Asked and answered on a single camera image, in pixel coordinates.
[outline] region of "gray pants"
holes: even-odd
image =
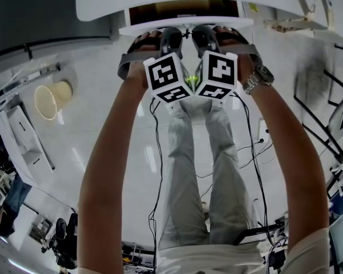
[[[169,175],[158,250],[185,245],[230,244],[241,231],[257,228],[257,219],[244,181],[229,118],[214,107],[206,116],[213,154],[210,233],[206,229],[196,171],[192,122],[181,111],[169,125]]]

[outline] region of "black chair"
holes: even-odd
[[[328,76],[333,82],[339,84],[339,86],[343,88],[343,82],[341,82],[334,75],[327,72],[326,70],[324,70],[324,74]],[[336,107],[336,109],[332,113],[328,125],[324,126],[323,123],[321,123],[320,120],[313,114],[313,112],[311,112],[310,109],[301,100],[297,98],[296,90],[293,98],[315,120],[315,122],[320,126],[323,132],[328,136],[328,140],[323,140],[322,138],[320,138],[305,124],[302,124],[303,127],[307,131],[309,131],[317,140],[319,140],[319,142],[321,142],[321,144],[323,144],[326,147],[326,149],[328,149],[328,151],[330,151],[334,155],[335,159],[340,164],[340,169],[343,170],[343,149],[336,141],[336,139],[340,139],[343,136],[343,100],[340,103],[334,103],[330,99],[328,99],[328,103]]]

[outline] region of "white floor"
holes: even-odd
[[[261,26],[242,30],[242,33],[250,41],[253,38],[264,64],[276,77],[275,88],[294,113],[300,119],[305,118],[308,126],[319,131],[307,115],[302,116],[301,109],[293,99],[294,80],[299,71],[300,76],[317,79],[310,81],[313,88],[308,98],[312,102],[311,108],[324,123],[327,123],[334,109],[326,104],[329,95],[329,81],[322,80],[320,72],[317,75],[317,70],[322,70],[323,66],[327,65],[329,71],[335,69],[334,74],[343,80],[343,51],[314,39],[295,34],[279,34]],[[94,143],[122,83],[122,80],[117,77],[120,56],[128,49],[131,42],[132,39],[129,37],[120,37],[111,46],[70,54],[65,69],[46,81],[46,83],[51,83],[53,80],[68,79],[74,87],[72,101],[64,107],[62,116],[53,121],[44,120],[36,111],[33,100],[35,86],[21,94],[30,120],[44,149],[55,165],[53,174],[47,176],[47,182],[42,184],[40,189],[74,208],[77,207],[83,173]],[[185,66],[190,73],[193,73],[197,67],[198,58],[191,39],[185,40],[183,54]],[[333,101],[336,100],[336,96],[337,99],[340,98],[341,94],[340,88],[335,87],[334,91]],[[256,142],[258,120],[261,115],[249,97],[242,94],[242,98],[250,108],[253,136]],[[122,239],[143,245],[152,245],[153,243],[147,217],[154,207],[160,180],[160,159],[155,142],[155,122],[149,112],[150,101],[151,96],[147,93],[135,119],[123,188]],[[203,176],[211,173],[213,166],[208,134],[204,120],[198,114],[197,102],[192,99],[188,104],[189,111],[195,117],[193,129],[196,172],[199,176]],[[250,139],[243,109],[241,107],[233,109],[231,99],[229,99],[227,112],[232,123],[237,148],[248,146]],[[163,160],[166,164],[167,126],[170,118],[162,105],[157,111],[157,116]],[[314,143],[318,152],[322,153],[323,146],[317,141]],[[260,151],[265,145],[266,143],[257,144],[256,150]],[[155,161],[147,158],[147,150],[153,151]],[[259,161],[267,163],[275,155],[272,147],[259,157]],[[251,157],[249,149],[240,151],[240,165],[246,164]],[[328,169],[334,163],[334,158],[327,151],[322,154],[321,158],[328,178],[330,176]],[[268,205],[268,217],[272,222],[287,210],[285,183],[277,159],[273,159],[266,165],[261,164],[260,171]],[[262,219],[262,196],[253,163],[243,168],[241,175]],[[211,181],[211,176],[198,180],[201,194],[209,188]],[[209,194],[210,192],[202,200],[209,202]],[[164,196],[165,188],[162,187],[161,200],[156,213],[158,226],[161,225]],[[58,215],[57,208],[61,206],[37,189],[30,192],[26,202],[53,218]]]

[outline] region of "trash bin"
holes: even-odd
[[[49,86],[40,85],[34,92],[35,107],[46,120],[53,120],[72,97],[71,85],[65,80]]]

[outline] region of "white shirt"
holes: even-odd
[[[329,273],[329,230],[323,228],[297,243],[289,252],[282,274]],[[157,274],[261,274],[263,259],[248,245],[191,245],[158,252]],[[79,274],[95,274],[78,269]]]

